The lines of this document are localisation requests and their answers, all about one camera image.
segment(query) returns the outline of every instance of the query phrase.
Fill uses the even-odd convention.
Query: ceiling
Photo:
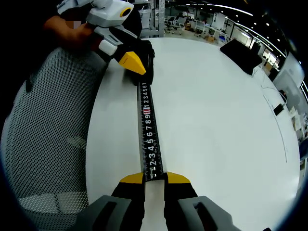
[[[269,47],[273,49],[272,53],[278,56],[279,59],[283,59],[284,57],[279,51],[277,51],[277,49],[279,49],[284,54],[287,54],[289,51],[292,51],[295,57],[302,62],[302,65],[304,65],[303,63],[307,63],[306,54],[303,53],[302,50],[305,45],[302,43],[301,39],[297,37],[300,36],[300,33],[298,33],[297,36],[296,34],[294,34],[294,31],[300,32],[301,30],[303,30],[302,25],[304,23],[304,20],[302,20],[300,15],[298,15],[297,13],[300,11],[300,9],[295,10],[294,4],[290,4],[288,2],[282,3],[278,0],[246,1],[248,3],[246,3],[244,0],[166,0],[166,7],[176,5],[186,6],[186,4],[191,4],[189,7],[194,7],[199,10],[201,10],[202,8],[203,11],[207,11],[209,13],[223,11],[223,14],[226,15],[229,19],[235,22],[239,21],[240,24],[257,32],[269,42],[271,42],[272,44],[270,44]],[[233,9],[222,8],[218,6],[209,6],[207,4],[233,7],[251,13],[253,16]],[[257,36],[257,34],[255,34],[254,32],[249,32],[252,35]]]

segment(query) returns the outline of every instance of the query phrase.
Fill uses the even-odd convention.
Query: measuring tape blade
[[[139,141],[145,181],[164,179],[151,87],[138,85]]]

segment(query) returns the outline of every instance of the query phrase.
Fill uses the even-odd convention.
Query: office floor
[[[188,30],[183,30],[183,29],[178,29],[178,30],[170,30],[167,31],[165,30],[165,37],[166,38],[180,38],[180,39],[190,39],[190,40],[194,40],[194,41],[199,41],[199,42],[205,42],[205,43],[209,43],[209,44],[213,44],[213,45],[217,45],[217,46],[223,46],[224,44],[221,42],[209,42],[206,39],[204,39],[201,36],[196,36],[195,33],[188,31]]]

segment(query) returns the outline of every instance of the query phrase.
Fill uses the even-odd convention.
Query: person's hand
[[[80,50],[86,47],[86,42],[93,33],[94,28],[85,23],[78,28],[72,29],[63,18],[53,16],[44,24],[44,30],[52,32],[61,47]]]
[[[67,32],[62,37],[64,48],[82,49],[86,46],[89,37],[92,35],[94,28],[91,25],[84,23],[75,29],[68,28]]]

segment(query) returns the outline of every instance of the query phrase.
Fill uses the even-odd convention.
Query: white tabletop
[[[151,86],[164,171],[187,177],[232,215],[243,231],[275,228],[293,204],[299,150],[288,113],[276,118],[261,88],[219,47],[179,39],[150,39],[155,50]],[[137,88],[112,61],[91,115],[86,157],[89,203],[110,195],[121,178],[142,171]],[[146,188],[144,230],[167,230],[163,186]],[[153,211],[156,217],[149,219]]]

